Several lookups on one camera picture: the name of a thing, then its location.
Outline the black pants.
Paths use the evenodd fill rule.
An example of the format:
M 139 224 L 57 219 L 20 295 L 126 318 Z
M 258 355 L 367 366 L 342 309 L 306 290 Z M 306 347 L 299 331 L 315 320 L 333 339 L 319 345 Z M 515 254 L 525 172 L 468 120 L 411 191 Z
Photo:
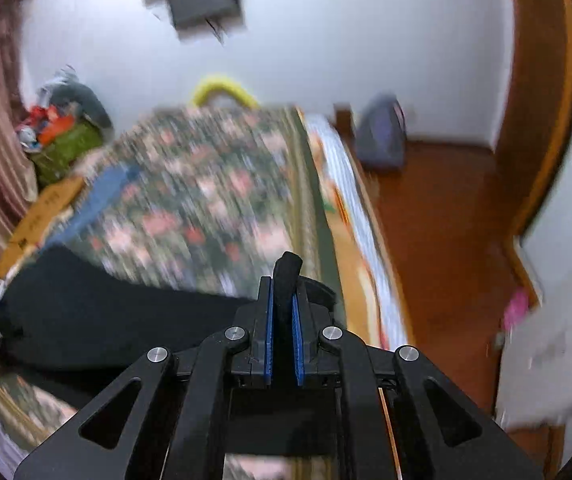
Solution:
M 0 355 L 93 396 L 153 347 L 179 352 L 226 330 L 251 301 L 129 283 L 54 246 L 0 300 Z

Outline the floral bedspread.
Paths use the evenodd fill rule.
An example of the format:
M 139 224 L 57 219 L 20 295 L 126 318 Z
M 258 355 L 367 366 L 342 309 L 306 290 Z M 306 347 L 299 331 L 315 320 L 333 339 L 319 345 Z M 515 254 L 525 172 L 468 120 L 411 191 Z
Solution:
M 32 370 L 0 364 L 75 413 L 54 419 L 39 403 L 16 404 L 31 451 L 18 479 L 217 479 L 229 416 L 263 419 L 240 430 L 238 448 L 290 455 L 333 452 L 342 434 L 339 387 L 299 387 L 292 299 L 299 282 L 345 321 L 333 234 L 307 125 L 293 108 L 161 110 L 116 139 L 100 170 L 140 167 L 120 197 L 62 246 L 134 284 L 258 298 L 272 279 L 265 386 L 239 387 L 231 358 L 245 330 L 234 322 L 179 352 L 153 347 L 93 396 Z

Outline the purple backpack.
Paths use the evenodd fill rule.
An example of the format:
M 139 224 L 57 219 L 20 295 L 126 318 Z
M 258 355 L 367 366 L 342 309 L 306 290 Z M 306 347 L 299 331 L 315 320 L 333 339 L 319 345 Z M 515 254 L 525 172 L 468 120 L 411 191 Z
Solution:
M 354 153 L 371 168 L 400 169 L 405 163 L 406 122 L 401 104 L 392 94 L 377 96 L 367 105 L 354 131 Z

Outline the folded blue jeans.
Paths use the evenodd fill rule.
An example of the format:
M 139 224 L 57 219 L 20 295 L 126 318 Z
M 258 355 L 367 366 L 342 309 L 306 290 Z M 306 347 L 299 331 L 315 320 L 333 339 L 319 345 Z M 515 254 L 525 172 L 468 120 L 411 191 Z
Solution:
M 70 221 L 62 230 L 48 237 L 43 248 L 69 243 L 72 238 L 97 220 L 100 214 L 120 197 L 126 185 L 138 177 L 139 173 L 140 167 L 136 165 L 120 164 L 103 170 L 95 179 L 85 200 L 74 212 Z

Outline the white cabinet with stickers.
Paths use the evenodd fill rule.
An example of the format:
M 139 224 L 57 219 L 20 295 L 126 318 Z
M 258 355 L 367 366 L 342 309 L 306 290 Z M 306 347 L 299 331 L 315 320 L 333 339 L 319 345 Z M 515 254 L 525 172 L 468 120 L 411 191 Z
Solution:
M 538 304 L 507 335 L 496 422 L 506 431 L 562 426 L 572 456 L 572 135 L 562 168 L 519 242 Z

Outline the wooden lap desk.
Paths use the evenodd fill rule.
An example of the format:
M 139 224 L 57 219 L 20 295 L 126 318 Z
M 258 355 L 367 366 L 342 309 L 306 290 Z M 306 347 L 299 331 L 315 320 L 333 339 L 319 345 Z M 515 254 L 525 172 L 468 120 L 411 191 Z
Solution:
M 67 210 L 85 186 L 83 177 L 69 177 L 46 186 L 12 233 L 0 256 L 0 281 L 29 249 L 43 243 L 51 223 Z

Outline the green cloth covered table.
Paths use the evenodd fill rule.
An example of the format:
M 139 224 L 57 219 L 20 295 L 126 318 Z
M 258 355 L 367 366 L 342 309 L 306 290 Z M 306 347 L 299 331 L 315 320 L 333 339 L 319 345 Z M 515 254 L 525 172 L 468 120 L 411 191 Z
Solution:
M 44 188 L 59 182 L 69 174 L 77 159 L 94 148 L 100 148 L 103 138 L 98 128 L 86 120 L 57 136 L 46 148 L 28 156 L 35 166 L 38 185 Z

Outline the orange box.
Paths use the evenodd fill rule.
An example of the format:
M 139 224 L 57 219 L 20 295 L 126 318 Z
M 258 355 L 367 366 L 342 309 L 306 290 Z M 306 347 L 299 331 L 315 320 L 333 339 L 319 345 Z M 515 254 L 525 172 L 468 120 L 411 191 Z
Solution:
M 57 136 L 61 136 L 63 133 L 71 130 L 75 123 L 75 117 L 72 115 L 58 117 L 52 122 L 48 122 L 48 125 L 37 135 L 37 140 L 40 144 L 46 146 L 54 141 Z

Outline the wooden door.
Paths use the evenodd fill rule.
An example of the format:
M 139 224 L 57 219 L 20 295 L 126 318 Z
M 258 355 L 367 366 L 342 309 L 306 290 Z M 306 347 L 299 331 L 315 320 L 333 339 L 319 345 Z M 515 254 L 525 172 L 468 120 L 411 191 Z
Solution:
M 542 206 L 572 130 L 572 0 L 513 0 L 512 76 L 495 148 L 516 206 L 507 238 Z

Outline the grey neck pillow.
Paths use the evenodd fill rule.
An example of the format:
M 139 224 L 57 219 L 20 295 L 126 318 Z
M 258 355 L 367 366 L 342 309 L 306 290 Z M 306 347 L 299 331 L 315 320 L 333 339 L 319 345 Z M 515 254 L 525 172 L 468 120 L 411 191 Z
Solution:
M 49 104 L 61 108 L 73 104 L 77 116 L 84 116 L 99 128 L 109 129 L 112 127 L 107 110 L 104 109 L 94 91 L 81 82 L 71 80 L 54 86 Z

